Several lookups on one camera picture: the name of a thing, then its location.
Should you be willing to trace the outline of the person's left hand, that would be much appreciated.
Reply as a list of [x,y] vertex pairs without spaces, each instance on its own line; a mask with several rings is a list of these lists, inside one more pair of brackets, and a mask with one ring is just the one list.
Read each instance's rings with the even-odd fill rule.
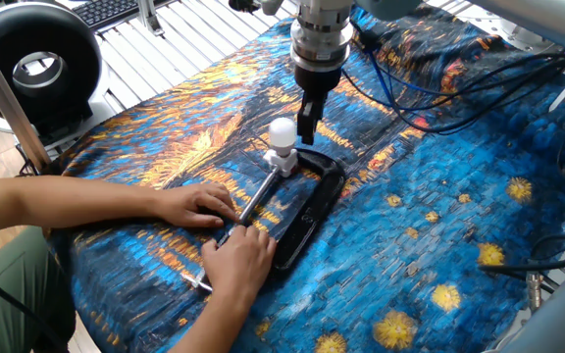
[[238,221],[230,192],[219,183],[195,183],[155,193],[153,214],[177,227],[222,227]]

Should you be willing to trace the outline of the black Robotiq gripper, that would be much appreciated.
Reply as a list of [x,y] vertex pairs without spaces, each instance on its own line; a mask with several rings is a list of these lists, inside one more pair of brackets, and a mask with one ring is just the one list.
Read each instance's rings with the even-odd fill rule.
[[296,115],[297,135],[303,144],[314,144],[317,121],[323,117],[328,93],[337,87],[340,77],[341,68],[328,72],[312,72],[299,66],[295,67],[294,79],[303,91],[301,106]]

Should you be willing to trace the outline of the person's right hand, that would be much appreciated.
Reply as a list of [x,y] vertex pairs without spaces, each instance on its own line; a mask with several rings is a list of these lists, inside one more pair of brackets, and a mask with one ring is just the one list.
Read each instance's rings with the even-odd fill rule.
[[272,267],[277,241],[257,227],[236,227],[219,245],[202,246],[204,270],[212,287],[210,302],[250,307]]

